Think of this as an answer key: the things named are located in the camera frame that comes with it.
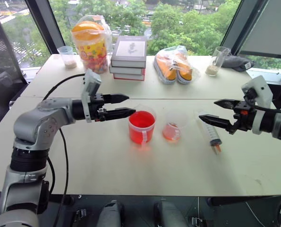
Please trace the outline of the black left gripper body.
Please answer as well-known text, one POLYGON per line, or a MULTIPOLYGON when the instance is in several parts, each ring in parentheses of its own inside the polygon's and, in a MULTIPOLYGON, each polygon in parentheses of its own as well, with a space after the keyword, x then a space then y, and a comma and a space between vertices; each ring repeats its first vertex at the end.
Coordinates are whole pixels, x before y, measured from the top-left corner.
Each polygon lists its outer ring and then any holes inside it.
POLYGON ((96 94, 90 97, 90 116, 95 122, 103 122, 106 120, 106 109, 104 106, 104 98, 102 94, 96 94))

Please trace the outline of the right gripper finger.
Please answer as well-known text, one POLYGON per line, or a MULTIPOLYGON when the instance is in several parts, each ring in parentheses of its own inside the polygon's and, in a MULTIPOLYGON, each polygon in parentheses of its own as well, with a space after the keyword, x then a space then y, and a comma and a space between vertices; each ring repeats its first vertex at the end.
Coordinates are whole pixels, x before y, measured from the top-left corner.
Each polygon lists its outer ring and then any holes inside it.
POLYGON ((234 133, 233 125, 227 119, 219 118, 210 114, 199 115, 199 118, 206 124, 225 129, 229 133, 234 133))
POLYGON ((233 99, 221 99, 214 102, 215 105, 218 105, 225 109, 233 110, 236 106, 236 100, 233 99))

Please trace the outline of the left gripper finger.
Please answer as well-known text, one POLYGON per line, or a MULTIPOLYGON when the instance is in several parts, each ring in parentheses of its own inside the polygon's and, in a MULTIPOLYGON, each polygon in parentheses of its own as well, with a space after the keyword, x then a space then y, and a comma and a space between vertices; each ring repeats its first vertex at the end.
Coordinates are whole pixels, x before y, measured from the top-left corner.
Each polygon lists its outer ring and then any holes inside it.
POLYGON ((105 120, 116 120, 116 119, 123 119, 131 116, 136 112, 135 109, 132 108, 117 108, 115 110, 109 110, 105 113, 105 120))
POLYGON ((117 104, 129 99, 129 96, 124 94, 107 94, 103 95, 105 104, 117 104))

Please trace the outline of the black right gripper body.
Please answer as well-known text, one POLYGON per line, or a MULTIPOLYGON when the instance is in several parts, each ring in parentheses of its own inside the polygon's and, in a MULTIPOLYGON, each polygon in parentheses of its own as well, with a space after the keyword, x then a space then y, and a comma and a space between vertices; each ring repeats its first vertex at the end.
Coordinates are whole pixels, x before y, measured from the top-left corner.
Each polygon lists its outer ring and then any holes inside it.
POLYGON ((236 121, 229 129, 229 134, 234 134, 237 130, 251 130, 256 110, 245 101, 238 100, 234 100, 232 110, 234 111, 233 118, 236 121))

